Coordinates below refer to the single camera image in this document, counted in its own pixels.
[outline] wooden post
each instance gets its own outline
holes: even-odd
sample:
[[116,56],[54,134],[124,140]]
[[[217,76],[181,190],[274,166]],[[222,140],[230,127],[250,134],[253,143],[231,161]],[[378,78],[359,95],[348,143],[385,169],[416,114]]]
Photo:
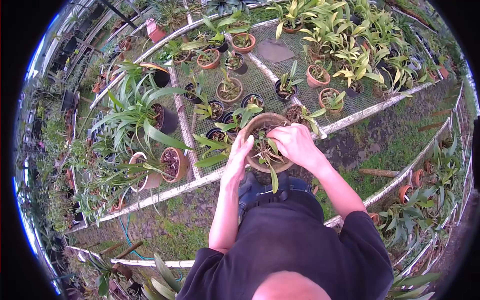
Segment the wooden post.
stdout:
[[[80,100],[83,100],[83,101],[85,101],[85,102],[87,102],[87,103],[90,103],[90,104],[93,103],[92,100],[90,100],[90,99],[88,99],[88,98],[85,98],[85,97],[82,97],[82,96],[80,96]],[[104,112],[109,112],[109,111],[110,111],[110,108],[105,107],[105,106],[101,106],[101,105],[97,105],[95,108],[96,108],[96,109],[99,109],[99,110],[101,110],[101,111],[104,111]]]
[[113,246],[111,246],[111,247],[108,247],[108,248],[106,248],[105,250],[100,251],[99,254],[100,254],[100,255],[103,255],[103,254],[105,254],[105,253],[108,253],[108,252],[110,252],[110,251],[112,251],[112,250],[117,249],[117,248],[120,247],[121,245],[123,245],[123,242],[120,242],[120,243],[115,244],[115,245],[113,245]]
[[121,259],[121,258],[124,258],[125,256],[127,256],[127,254],[129,254],[130,252],[132,252],[133,250],[137,249],[138,247],[142,246],[144,244],[144,242],[141,240],[140,242],[132,245],[131,247],[129,247],[127,250],[125,250],[124,252],[120,253],[119,255],[115,256],[115,258],[117,259]]
[[438,123],[430,124],[430,125],[427,125],[427,126],[418,127],[418,131],[420,132],[420,131],[425,131],[425,130],[432,129],[432,128],[437,128],[437,127],[442,126],[443,124],[444,124],[443,122],[438,122]]
[[380,169],[359,169],[359,173],[363,175],[383,176],[388,178],[395,178],[400,172]]
[[452,108],[436,111],[432,113],[432,117],[450,114],[451,112],[452,112]]

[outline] potted plant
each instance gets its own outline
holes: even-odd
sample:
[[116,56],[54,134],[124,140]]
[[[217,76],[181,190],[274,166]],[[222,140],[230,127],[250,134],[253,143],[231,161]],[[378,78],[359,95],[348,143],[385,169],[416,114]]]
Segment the potted plant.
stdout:
[[221,68],[224,76],[216,87],[216,96],[222,102],[233,103],[240,99],[243,94],[243,85],[237,78],[229,77],[229,72],[225,68]]
[[285,171],[293,165],[293,162],[283,157],[275,142],[267,138],[266,135],[275,127],[289,126],[290,124],[285,117],[266,112],[254,117],[244,129],[243,143],[250,135],[255,138],[253,148],[246,157],[247,161],[251,167],[271,174],[273,193],[278,190],[276,173]]
[[340,93],[336,89],[328,87],[323,89],[318,95],[318,103],[332,114],[338,114],[343,109],[345,93],[345,91]]
[[239,75],[243,75],[248,70],[248,65],[241,54],[235,53],[235,51],[227,51],[228,58],[225,60],[225,67]]
[[328,72],[332,68],[332,62],[324,69],[324,62],[316,60],[307,68],[307,83],[311,88],[328,86],[330,83],[330,74]]
[[190,161],[183,155],[180,149],[168,147],[160,157],[160,163],[164,164],[163,171],[169,176],[162,175],[166,182],[177,182],[188,173]]
[[220,53],[223,53],[228,49],[228,44],[225,40],[225,33],[237,34],[246,32],[251,28],[251,26],[249,25],[244,25],[227,29],[227,26],[229,24],[235,23],[238,20],[237,18],[240,16],[240,14],[241,10],[236,10],[230,17],[218,22],[217,26],[213,25],[207,16],[202,15],[204,19],[204,24],[216,33],[215,36],[211,37],[208,40],[210,48],[217,49],[218,51],[220,51]]
[[296,69],[297,61],[294,61],[290,72],[283,74],[274,85],[276,96],[281,102],[288,102],[298,94],[297,84],[303,82],[303,79],[293,80]]
[[197,64],[204,70],[214,69],[220,64],[220,52],[217,49],[197,50]]
[[181,44],[177,41],[169,41],[165,47],[170,50],[170,54],[168,55],[167,59],[173,59],[173,63],[176,65],[179,65],[182,62],[190,61],[193,56],[192,51],[182,50]]
[[247,125],[250,118],[262,112],[262,110],[262,108],[250,103],[244,108],[229,112],[223,117],[222,122],[215,123],[215,126],[220,128],[222,132],[237,136],[238,131]]
[[310,127],[318,135],[318,126],[313,118],[317,118],[326,113],[326,108],[321,108],[314,113],[309,113],[304,105],[292,104],[284,110],[285,118],[291,123],[298,123]]
[[265,106],[265,101],[264,99],[259,95],[259,94],[248,94],[243,98],[241,101],[241,107],[245,108],[249,104],[255,104],[256,106],[260,108],[264,108]]
[[181,68],[191,81],[185,86],[187,92],[183,94],[183,98],[191,101],[193,104],[200,104],[202,100],[198,95],[202,94],[202,85],[205,83],[204,71],[201,70],[198,76],[195,76],[184,61],[181,63]]

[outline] terracotta pot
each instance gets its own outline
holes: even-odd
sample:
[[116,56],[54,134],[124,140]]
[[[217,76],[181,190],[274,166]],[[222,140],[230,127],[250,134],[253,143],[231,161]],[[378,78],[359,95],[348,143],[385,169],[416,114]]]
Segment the terracotta pot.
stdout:
[[[261,126],[264,123],[269,123],[272,125],[279,125],[279,126],[290,126],[291,124],[287,120],[287,118],[277,115],[273,112],[265,112],[265,113],[259,114],[258,116],[250,120],[247,126],[244,127],[245,134],[242,137],[242,143],[244,143],[247,140],[247,138],[250,136],[253,130],[257,129],[259,126]],[[255,156],[255,155],[256,153],[253,149],[247,155],[247,161],[250,164],[250,166],[261,172],[270,173],[270,168],[268,168],[266,164],[259,164],[258,158],[252,158],[252,156]],[[286,161],[285,164],[280,164],[277,162],[272,163],[272,167],[275,170],[275,172],[279,173],[279,172],[285,171],[286,169],[288,169],[293,165],[293,162],[290,161],[288,158],[284,157],[284,160]]]
[[122,263],[115,263],[112,269],[114,272],[120,272],[123,276],[125,276],[125,279],[127,279],[126,281],[129,281],[132,277],[132,271],[130,268]]
[[127,41],[127,40],[123,40],[121,43],[120,43],[120,49],[123,50],[123,51],[129,51],[130,49],[132,48],[132,43]]
[[314,65],[310,65],[307,68],[307,83],[308,83],[308,86],[311,87],[311,88],[327,86],[330,83],[330,74],[328,74],[328,72],[325,72],[325,75],[324,75],[325,81],[316,80],[312,76],[312,74],[310,73],[310,70],[312,69],[312,67],[314,67]]
[[256,39],[251,34],[248,34],[248,38],[252,39],[252,44],[250,46],[245,47],[245,48],[235,46],[235,44],[233,43],[233,41],[235,40],[235,37],[236,36],[246,36],[246,35],[247,35],[246,33],[239,33],[237,35],[234,35],[234,37],[232,38],[232,47],[235,49],[236,53],[247,54],[247,53],[249,53],[253,50],[253,47],[255,47]]
[[295,29],[290,29],[290,28],[286,28],[285,26],[282,26],[283,32],[289,33],[289,34],[296,33],[302,28],[303,28],[303,24],[300,24],[300,26],[295,27]]
[[433,173],[433,164],[429,159],[425,160],[425,163],[423,163],[423,167],[427,174],[432,174]]
[[180,179],[182,179],[183,176],[187,175],[188,169],[190,168],[190,161],[188,160],[188,158],[185,155],[183,155],[183,152],[180,149],[177,149],[177,148],[174,148],[174,147],[168,147],[167,149],[165,149],[163,151],[162,156],[160,158],[160,162],[164,162],[164,154],[167,150],[175,151],[175,154],[177,155],[178,160],[179,160],[179,169],[178,169],[178,173],[175,176],[175,178],[167,177],[163,174],[162,174],[162,177],[163,177],[163,180],[165,180],[166,182],[170,182],[170,183],[177,182]]
[[217,97],[220,101],[225,102],[225,103],[234,103],[234,102],[238,101],[238,100],[242,97],[242,95],[243,95],[243,85],[241,84],[241,81],[238,80],[237,78],[233,78],[233,77],[231,77],[230,80],[236,82],[237,85],[240,86],[240,93],[239,93],[235,98],[233,98],[232,100],[224,99],[224,98],[220,97],[220,94],[219,94],[219,92],[218,92],[218,90],[220,89],[220,86],[221,86],[221,84],[222,84],[222,83],[219,83],[219,84],[216,86],[216,97]]
[[[337,94],[340,94],[339,91],[337,91],[336,89],[331,88],[331,87],[324,88],[323,90],[321,90],[321,91],[320,91],[320,94],[318,95],[318,104],[320,104],[320,106],[321,106],[322,108],[325,107],[325,104],[322,103],[322,95],[323,95],[323,93],[324,93],[325,91],[327,91],[327,90],[333,90],[333,91],[335,91]],[[342,106],[342,108],[340,108],[340,109],[329,109],[329,111],[330,111],[332,114],[338,114],[338,113],[340,113],[340,112],[343,110],[343,106]]]
[[412,175],[412,183],[415,188],[421,188],[423,185],[423,169],[418,169]]
[[407,200],[405,199],[405,195],[408,195],[408,191],[410,191],[410,190],[412,191],[413,188],[409,184],[400,187],[400,189],[398,190],[398,197],[400,198],[400,202],[402,204],[407,204]]
[[95,94],[100,93],[100,82],[95,83],[95,85],[93,86],[92,92]]
[[202,65],[202,64],[200,64],[201,55],[199,55],[197,57],[197,64],[204,70],[215,69],[220,64],[220,51],[218,51],[217,49],[207,49],[207,50],[205,50],[205,53],[207,53],[209,51],[213,51],[213,52],[216,53],[216,59],[215,59],[214,62],[211,62],[211,63],[206,64],[206,65]]
[[[137,159],[137,157],[143,157],[144,159],[147,159],[147,156],[145,155],[145,153],[143,152],[136,152],[135,154],[133,154],[133,156],[130,158],[130,161],[128,162],[129,164],[134,164],[135,163],[135,160]],[[132,191],[134,192],[140,192],[140,191],[143,191],[143,190],[148,190],[148,189],[154,189],[154,188],[157,188],[160,183],[162,182],[162,174],[160,173],[157,173],[157,172],[151,172],[151,171],[147,171],[148,172],[148,175],[146,177],[144,177],[144,183],[143,185],[138,188],[137,186],[135,185],[132,185],[130,186],[130,188],[132,189]]]
[[372,218],[373,223],[375,226],[380,225],[380,215],[378,213],[369,213],[370,218]]

